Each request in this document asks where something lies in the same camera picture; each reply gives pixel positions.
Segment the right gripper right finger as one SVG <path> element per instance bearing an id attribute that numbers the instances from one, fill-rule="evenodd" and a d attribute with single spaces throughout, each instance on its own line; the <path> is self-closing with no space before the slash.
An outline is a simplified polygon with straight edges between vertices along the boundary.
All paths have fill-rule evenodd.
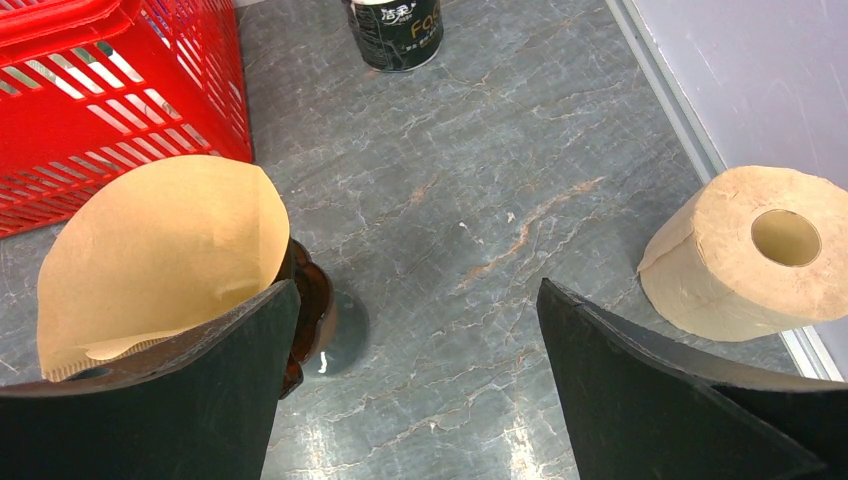
<path id="1" fill-rule="evenodd" d="M 843 479 L 847 386 L 734 362 L 549 279 L 536 309 L 584 479 Z"/>

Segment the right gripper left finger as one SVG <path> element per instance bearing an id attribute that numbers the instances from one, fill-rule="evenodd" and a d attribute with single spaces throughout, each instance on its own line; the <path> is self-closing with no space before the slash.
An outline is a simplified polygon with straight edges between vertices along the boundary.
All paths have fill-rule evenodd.
<path id="1" fill-rule="evenodd" d="M 281 281 L 142 352 L 1 390 L 5 479 L 257 479 L 300 297 Z"/>

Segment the brown dripper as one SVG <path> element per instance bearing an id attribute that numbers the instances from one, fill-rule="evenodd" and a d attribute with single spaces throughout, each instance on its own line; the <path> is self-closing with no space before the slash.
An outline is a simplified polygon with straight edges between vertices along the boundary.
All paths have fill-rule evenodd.
<path id="1" fill-rule="evenodd" d="M 300 295 L 299 315 L 280 390 L 280 400 L 303 383 L 302 366 L 332 340 L 338 313 L 330 276 L 297 240 L 290 239 L 277 280 L 292 279 Z"/>

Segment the brown paper coffee filter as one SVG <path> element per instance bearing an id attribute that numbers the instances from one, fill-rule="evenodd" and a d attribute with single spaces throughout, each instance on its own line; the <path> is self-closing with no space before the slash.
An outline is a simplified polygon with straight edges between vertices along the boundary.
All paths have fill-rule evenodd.
<path id="1" fill-rule="evenodd" d="M 138 167 L 89 199 L 37 281 L 37 352 L 58 382 L 144 350 L 267 289 L 290 239 L 256 165 L 183 155 Z"/>

